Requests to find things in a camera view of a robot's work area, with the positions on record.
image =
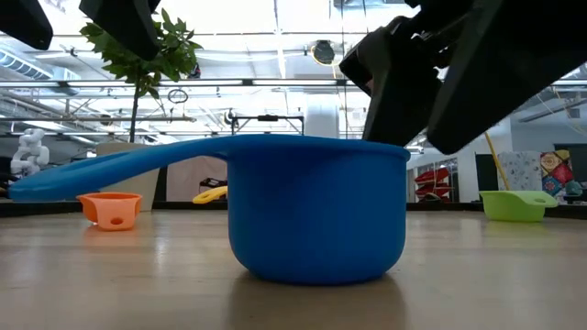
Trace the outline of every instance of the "green container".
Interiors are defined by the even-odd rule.
[[[493,221],[540,222],[547,207],[559,204],[546,192],[480,192],[485,215]]]

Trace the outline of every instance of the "wooden table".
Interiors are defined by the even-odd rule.
[[[252,278],[225,212],[143,214],[101,232],[80,214],[0,219],[0,329],[582,329],[587,222],[411,213],[388,276],[341,288]]]

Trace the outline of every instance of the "white pillar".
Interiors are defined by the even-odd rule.
[[[309,137],[338,138],[338,97],[332,94],[309,94],[306,104],[305,134]]]

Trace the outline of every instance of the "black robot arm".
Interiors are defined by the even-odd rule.
[[[587,61],[579,1],[405,2],[420,12],[368,34],[340,63],[371,96],[370,141],[404,146],[426,129],[456,152]]]

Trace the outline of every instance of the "white robot figure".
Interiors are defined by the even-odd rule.
[[[49,164],[49,149],[41,144],[45,132],[38,128],[29,128],[18,139],[17,153],[10,161],[10,171],[18,178],[24,178],[40,171],[40,167]]]

